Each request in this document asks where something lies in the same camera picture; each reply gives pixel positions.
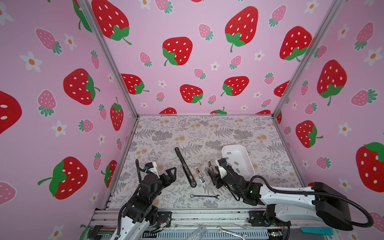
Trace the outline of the pink mini stapler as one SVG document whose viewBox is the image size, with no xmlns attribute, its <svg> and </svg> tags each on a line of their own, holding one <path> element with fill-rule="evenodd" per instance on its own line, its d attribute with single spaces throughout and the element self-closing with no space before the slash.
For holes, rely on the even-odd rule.
<svg viewBox="0 0 384 240">
<path fill-rule="evenodd" d="M 202 184 L 205 184 L 206 183 L 206 180 L 202 174 L 202 172 L 200 171 L 200 168 L 199 167 L 195 167 L 195 170 L 196 170 L 196 173 L 197 173 L 197 176 L 198 176 L 198 179 L 200 180 L 200 182 Z"/>
</svg>

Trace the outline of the black stapler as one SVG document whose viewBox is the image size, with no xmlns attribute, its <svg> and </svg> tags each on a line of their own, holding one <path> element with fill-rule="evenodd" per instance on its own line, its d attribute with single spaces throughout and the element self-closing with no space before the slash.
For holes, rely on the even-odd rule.
<svg viewBox="0 0 384 240">
<path fill-rule="evenodd" d="M 179 148 L 175 148 L 175 152 L 176 152 L 178 158 L 181 161 L 181 164 L 182 164 L 182 167 L 183 167 L 183 171 L 184 171 L 184 173 L 185 173 L 185 175 L 186 175 L 186 177 L 188 179 L 188 182 L 189 182 L 190 186 L 192 188 L 195 188 L 197 186 L 196 180 L 194 179 L 191 170 L 189 169 L 185 159 L 183 158 L 180 149 Z"/>
</svg>

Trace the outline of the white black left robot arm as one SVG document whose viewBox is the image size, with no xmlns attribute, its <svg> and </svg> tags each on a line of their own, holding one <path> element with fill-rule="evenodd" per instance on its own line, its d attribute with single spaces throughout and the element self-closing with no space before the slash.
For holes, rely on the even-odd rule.
<svg viewBox="0 0 384 240">
<path fill-rule="evenodd" d="M 149 226 L 158 220 L 158 207 L 153 204 L 164 188 L 177 180 L 177 168 L 167 169 L 159 175 L 155 162 L 140 167 L 135 160 L 139 185 L 132 197 L 126 202 L 118 214 L 118 223 L 112 240 L 138 240 Z"/>
</svg>

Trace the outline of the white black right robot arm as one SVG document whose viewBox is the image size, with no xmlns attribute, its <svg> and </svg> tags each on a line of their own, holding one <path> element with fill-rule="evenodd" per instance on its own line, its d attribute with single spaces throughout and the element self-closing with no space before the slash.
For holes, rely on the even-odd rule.
<svg viewBox="0 0 384 240">
<path fill-rule="evenodd" d="M 281 222 L 308 219 L 342 231 L 370 228 L 375 223 L 366 209 L 324 183 L 292 189 L 272 187 L 259 175 L 247 181 L 225 158 L 219 159 L 216 166 L 209 164 L 208 175 L 217 189 L 226 187 L 236 201 L 247 205 L 266 206 Z"/>
</svg>

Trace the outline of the white plastic tray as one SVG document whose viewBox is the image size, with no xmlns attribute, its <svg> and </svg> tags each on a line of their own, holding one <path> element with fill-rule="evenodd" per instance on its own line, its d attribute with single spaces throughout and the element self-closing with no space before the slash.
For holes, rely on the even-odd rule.
<svg viewBox="0 0 384 240">
<path fill-rule="evenodd" d="M 246 181 L 249 181 L 254 175 L 255 170 L 250 160 L 246 148 L 242 145 L 228 145 L 222 148 L 222 157 L 232 166 L 233 170 Z"/>
</svg>

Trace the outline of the silver combination wrench on table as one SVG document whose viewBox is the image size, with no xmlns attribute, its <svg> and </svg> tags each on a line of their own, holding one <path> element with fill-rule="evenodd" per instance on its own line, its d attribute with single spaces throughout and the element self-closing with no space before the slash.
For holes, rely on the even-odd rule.
<svg viewBox="0 0 384 240">
<path fill-rule="evenodd" d="M 220 195 L 190 195 L 191 198 L 193 199 L 220 199 Z"/>
</svg>

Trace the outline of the clear plastic bag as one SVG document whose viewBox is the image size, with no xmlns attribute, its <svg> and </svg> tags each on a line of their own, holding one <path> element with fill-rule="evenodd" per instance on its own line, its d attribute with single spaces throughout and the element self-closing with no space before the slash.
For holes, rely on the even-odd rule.
<svg viewBox="0 0 384 240">
<path fill-rule="evenodd" d="M 208 230 L 204 225 L 201 225 L 197 230 L 195 230 L 191 235 L 189 235 L 186 240 L 202 240 L 207 234 Z"/>
</svg>

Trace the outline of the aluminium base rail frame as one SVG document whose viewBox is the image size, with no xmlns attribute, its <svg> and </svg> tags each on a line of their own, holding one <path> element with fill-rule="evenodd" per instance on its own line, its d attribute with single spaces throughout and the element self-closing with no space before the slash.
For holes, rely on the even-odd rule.
<svg viewBox="0 0 384 240">
<path fill-rule="evenodd" d="M 158 233 L 146 230 L 141 240 L 186 240 L 201 225 L 208 232 L 202 240 L 241 240 L 218 232 L 220 226 L 239 234 L 247 234 L 246 240 L 339 240 L 341 236 L 333 230 L 333 236 L 306 234 L 301 227 L 325 227 L 315 221 L 291 221 L 291 224 L 272 224 L 269 227 L 258 223 L 253 227 L 250 220 L 260 218 L 263 210 L 256 209 L 161 209 L 159 220 L 149 230 L 159 228 Z"/>
</svg>

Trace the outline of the silver wrench on rail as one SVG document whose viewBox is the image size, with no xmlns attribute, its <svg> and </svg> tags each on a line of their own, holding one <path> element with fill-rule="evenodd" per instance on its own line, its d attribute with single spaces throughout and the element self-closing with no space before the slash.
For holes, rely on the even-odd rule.
<svg viewBox="0 0 384 240">
<path fill-rule="evenodd" d="M 242 239 L 242 240 L 245 240 L 246 237 L 248 236 L 247 234 L 239 234 L 239 233 L 235 233 L 235 232 L 232 232 L 232 231 L 229 231 L 229 230 L 225 230 L 225 229 L 223 229 L 223 228 L 220 227 L 220 226 L 218 226 L 217 229 L 218 229 L 218 232 L 219 232 L 219 233 L 222 233 L 222 234 L 228 234 L 228 235 L 231 235 L 231 236 L 240 238 L 240 239 Z"/>
</svg>

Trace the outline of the aluminium left rear corner post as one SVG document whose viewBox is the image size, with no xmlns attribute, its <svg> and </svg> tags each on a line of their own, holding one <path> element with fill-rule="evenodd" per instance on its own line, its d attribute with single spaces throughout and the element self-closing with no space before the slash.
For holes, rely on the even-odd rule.
<svg viewBox="0 0 384 240">
<path fill-rule="evenodd" d="M 133 118 L 138 118 L 138 113 L 130 98 L 129 90 L 127 89 L 123 77 L 118 69 L 113 54 L 108 47 L 107 40 L 115 42 L 126 42 L 131 45 L 126 38 L 130 34 L 130 23 L 126 15 L 110 1 L 79 1 L 86 22 L 91 27 L 91 30 L 102 50 L 102 53 L 107 61 L 111 73 L 117 81 L 123 98 L 131 111 Z"/>
</svg>

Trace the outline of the aluminium corner post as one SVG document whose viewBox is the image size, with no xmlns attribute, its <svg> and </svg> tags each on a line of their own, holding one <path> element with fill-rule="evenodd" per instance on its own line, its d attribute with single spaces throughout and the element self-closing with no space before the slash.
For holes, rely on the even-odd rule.
<svg viewBox="0 0 384 240">
<path fill-rule="evenodd" d="M 297 84 L 298 80 L 303 75 L 307 64 L 312 60 L 313 54 L 315 53 L 315 50 L 317 49 L 317 46 L 322 42 L 322 40 L 326 37 L 330 27 L 332 26 L 333 22 L 337 18 L 339 12 L 341 11 L 345 1 L 342 0 L 336 0 L 333 1 L 329 10 L 327 11 L 327 14 L 325 15 L 323 21 L 321 22 L 318 31 L 316 32 L 315 36 L 313 37 L 313 40 L 309 46 L 309 49 L 306 51 L 303 59 L 299 63 L 297 69 L 295 70 L 293 76 L 290 79 L 290 82 L 279 101 L 279 104 L 277 105 L 274 113 L 272 114 L 273 120 L 277 120 L 278 113 L 282 110 L 283 106 L 285 105 L 285 102 L 287 101 L 288 97 L 290 96 L 291 92 L 294 90 L 295 85 Z"/>
<path fill-rule="evenodd" d="M 118 69 L 113 54 L 108 47 L 107 40 L 115 42 L 126 42 L 131 45 L 126 38 L 130 34 L 130 23 L 126 15 L 110 1 L 79 1 L 86 22 L 91 27 L 91 30 L 102 50 L 102 53 L 107 61 L 111 73 L 117 81 L 123 98 L 131 111 L 133 118 L 138 118 L 138 113 L 130 98 L 129 90 L 127 89 L 123 77 Z"/>
</svg>

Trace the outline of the aluminium right rear corner post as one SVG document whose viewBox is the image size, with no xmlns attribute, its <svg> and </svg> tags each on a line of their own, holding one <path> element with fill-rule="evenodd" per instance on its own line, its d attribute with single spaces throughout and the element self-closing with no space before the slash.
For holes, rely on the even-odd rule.
<svg viewBox="0 0 384 240">
<path fill-rule="evenodd" d="M 309 46 L 309 49 L 306 51 L 303 59 L 299 63 L 297 69 L 295 70 L 293 76 L 290 79 L 290 82 L 279 101 L 279 104 L 277 105 L 274 113 L 272 114 L 273 120 L 277 120 L 278 113 L 282 110 L 283 106 L 285 105 L 285 102 L 287 101 L 288 97 L 290 96 L 291 92 L 294 90 L 295 85 L 297 84 L 298 80 L 303 75 L 307 64 L 312 60 L 313 54 L 315 53 L 315 50 L 317 49 L 317 46 L 322 42 L 322 40 L 326 37 L 330 27 L 332 26 L 333 22 L 337 18 L 339 12 L 341 11 L 345 1 L 342 0 L 336 0 L 333 1 L 329 10 L 327 11 L 327 14 L 325 15 L 323 21 L 321 22 L 318 31 L 316 32 L 315 36 L 313 37 L 313 40 Z"/>
</svg>

